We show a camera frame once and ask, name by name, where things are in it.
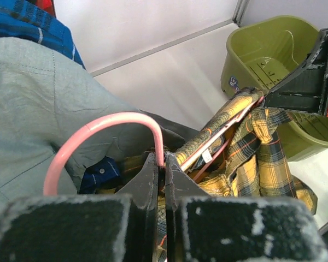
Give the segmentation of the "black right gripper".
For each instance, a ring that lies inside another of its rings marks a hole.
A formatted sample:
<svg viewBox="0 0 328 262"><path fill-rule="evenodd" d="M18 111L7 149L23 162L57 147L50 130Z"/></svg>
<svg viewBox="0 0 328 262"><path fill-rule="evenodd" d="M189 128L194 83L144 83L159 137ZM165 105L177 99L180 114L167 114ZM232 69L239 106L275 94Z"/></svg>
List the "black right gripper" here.
<svg viewBox="0 0 328 262"><path fill-rule="evenodd" d="M308 58L265 95L265 108L328 117L328 28L322 32L324 41L316 43Z"/></svg>

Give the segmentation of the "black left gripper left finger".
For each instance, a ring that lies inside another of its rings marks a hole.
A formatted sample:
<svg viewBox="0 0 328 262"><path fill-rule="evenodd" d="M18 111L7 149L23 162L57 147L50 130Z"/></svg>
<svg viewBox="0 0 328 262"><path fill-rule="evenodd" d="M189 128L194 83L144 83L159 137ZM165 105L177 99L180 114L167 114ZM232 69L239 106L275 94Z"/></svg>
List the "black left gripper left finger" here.
<svg viewBox="0 0 328 262"><path fill-rule="evenodd" d="M117 195L125 201L116 261L155 261L159 168L150 153L140 172Z"/></svg>

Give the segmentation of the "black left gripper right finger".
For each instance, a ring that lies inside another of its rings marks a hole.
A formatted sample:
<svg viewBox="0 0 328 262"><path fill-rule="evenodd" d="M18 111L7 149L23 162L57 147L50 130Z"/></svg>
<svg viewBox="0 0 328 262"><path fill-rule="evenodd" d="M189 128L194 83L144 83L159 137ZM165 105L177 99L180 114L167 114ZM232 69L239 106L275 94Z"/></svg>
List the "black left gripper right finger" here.
<svg viewBox="0 0 328 262"><path fill-rule="evenodd" d="M210 196L166 156L166 232L168 261L209 261Z"/></svg>

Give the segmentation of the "yellow plaid shirt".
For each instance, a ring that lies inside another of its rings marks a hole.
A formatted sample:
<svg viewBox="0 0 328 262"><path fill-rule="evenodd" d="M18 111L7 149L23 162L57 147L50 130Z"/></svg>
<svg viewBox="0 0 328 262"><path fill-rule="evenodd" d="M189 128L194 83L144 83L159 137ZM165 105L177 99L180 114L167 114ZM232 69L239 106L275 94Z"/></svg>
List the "yellow plaid shirt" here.
<svg viewBox="0 0 328 262"><path fill-rule="evenodd" d="M287 122L284 111L254 109L209 148L223 151L213 171L202 158L191 164L212 198L184 205L183 245L171 261L319 260L322 244L305 212L316 212L317 197L290 173L276 132Z"/></svg>

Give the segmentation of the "pink wire hanger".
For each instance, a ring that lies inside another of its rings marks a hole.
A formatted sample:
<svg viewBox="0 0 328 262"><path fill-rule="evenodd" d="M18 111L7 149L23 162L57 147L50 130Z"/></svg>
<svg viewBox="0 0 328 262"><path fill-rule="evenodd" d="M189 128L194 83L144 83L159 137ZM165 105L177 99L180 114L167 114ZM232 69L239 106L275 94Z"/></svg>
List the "pink wire hanger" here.
<svg viewBox="0 0 328 262"><path fill-rule="evenodd" d="M180 147L198 131L148 112L102 116L81 127L58 150L44 181L44 195L56 195L63 168L68 169L80 194L93 194L120 179L116 161L149 147L162 154L164 145Z"/></svg>

